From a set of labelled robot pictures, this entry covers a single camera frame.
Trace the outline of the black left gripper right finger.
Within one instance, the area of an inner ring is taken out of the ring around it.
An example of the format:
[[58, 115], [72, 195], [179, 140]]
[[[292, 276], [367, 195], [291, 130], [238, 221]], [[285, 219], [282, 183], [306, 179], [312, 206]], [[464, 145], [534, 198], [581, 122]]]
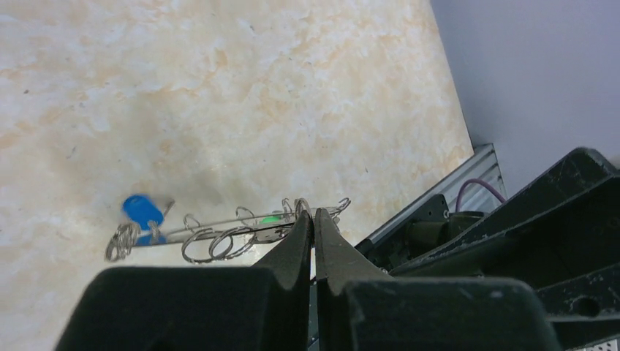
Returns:
[[515, 279], [394, 278], [314, 217], [321, 350], [559, 350], [542, 303]]

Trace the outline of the green plastic key tag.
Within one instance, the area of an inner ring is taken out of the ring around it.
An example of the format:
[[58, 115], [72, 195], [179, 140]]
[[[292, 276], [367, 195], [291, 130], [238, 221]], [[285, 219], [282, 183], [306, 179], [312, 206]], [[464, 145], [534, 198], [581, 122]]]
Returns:
[[282, 217], [281, 217], [281, 216], [267, 216], [267, 217], [264, 217], [264, 218], [261, 220], [261, 222], [260, 222], [260, 223], [261, 223], [261, 224], [270, 224], [270, 223], [279, 222], [279, 221], [281, 221], [281, 220], [282, 220]]

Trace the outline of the blue plastic key tag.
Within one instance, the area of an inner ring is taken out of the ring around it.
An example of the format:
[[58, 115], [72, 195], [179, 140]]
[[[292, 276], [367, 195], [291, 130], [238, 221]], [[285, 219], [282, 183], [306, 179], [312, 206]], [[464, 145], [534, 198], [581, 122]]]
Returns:
[[164, 214], [148, 195], [131, 195], [125, 199], [121, 208], [127, 218], [131, 222], [137, 223], [140, 227], [135, 246], [151, 246], [167, 243], [163, 235], [155, 238], [154, 235], [150, 233], [151, 228], [148, 225], [149, 222], [153, 222], [155, 228], [159, 229], [159, 226], [164, 221]]

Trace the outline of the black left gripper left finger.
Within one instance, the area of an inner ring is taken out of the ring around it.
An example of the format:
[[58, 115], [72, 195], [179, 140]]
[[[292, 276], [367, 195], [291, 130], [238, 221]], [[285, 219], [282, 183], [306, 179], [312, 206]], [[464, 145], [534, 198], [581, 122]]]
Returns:
[[305, 350], [313, 221], [254, 265], [119, 267], [85, 289], [58, 350]]

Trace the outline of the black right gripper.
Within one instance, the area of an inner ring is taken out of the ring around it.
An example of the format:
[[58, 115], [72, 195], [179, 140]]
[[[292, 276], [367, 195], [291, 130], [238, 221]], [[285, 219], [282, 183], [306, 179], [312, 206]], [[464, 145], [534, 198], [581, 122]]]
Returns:
[[619, 170], [576, 148], [462, 234], [391, 273], [521, 280], [539, 289], [561, 347], [581, 349], [619, 338], [619, 277], [566, 280], [618, 261]]

